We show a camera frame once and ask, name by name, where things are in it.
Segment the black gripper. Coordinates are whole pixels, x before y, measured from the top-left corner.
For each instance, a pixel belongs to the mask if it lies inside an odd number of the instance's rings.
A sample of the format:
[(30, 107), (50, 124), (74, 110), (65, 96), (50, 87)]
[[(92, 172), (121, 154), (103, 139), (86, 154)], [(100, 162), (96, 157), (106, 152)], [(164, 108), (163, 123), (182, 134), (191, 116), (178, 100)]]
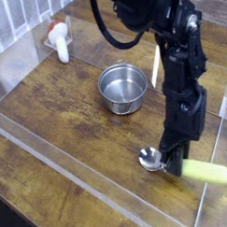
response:
[(166, 95), (166, 118), (159, 150), (165, 152), (166, 171), (171, 175), (181, 176), (183, 160), (190, 156), (188, 141), (198, 141), (203, 132), (206, 97), (207, 91), (202, 86)]

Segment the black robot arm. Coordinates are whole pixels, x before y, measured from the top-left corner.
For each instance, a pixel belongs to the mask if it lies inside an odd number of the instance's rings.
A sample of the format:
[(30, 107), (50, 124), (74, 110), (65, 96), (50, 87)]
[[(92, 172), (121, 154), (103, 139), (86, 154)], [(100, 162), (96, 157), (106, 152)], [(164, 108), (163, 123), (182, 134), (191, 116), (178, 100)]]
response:
[(111, 0), (122, 24), (136, 33), (133, 41), (118, 41), (105, 27), (96, 0), (92, 12), (106, 41), (129, 50), (148, 31), (155, 33), (164, 70), (162, 91), (166, 96), (163, 136), (159, 145), (166, 171), (179, 177), (189, 158), (192, 141), (200, 138), (206, 119), (206, 89), (198, 78), (206, 71), (201, 46), (202, 12), (190, 0)]

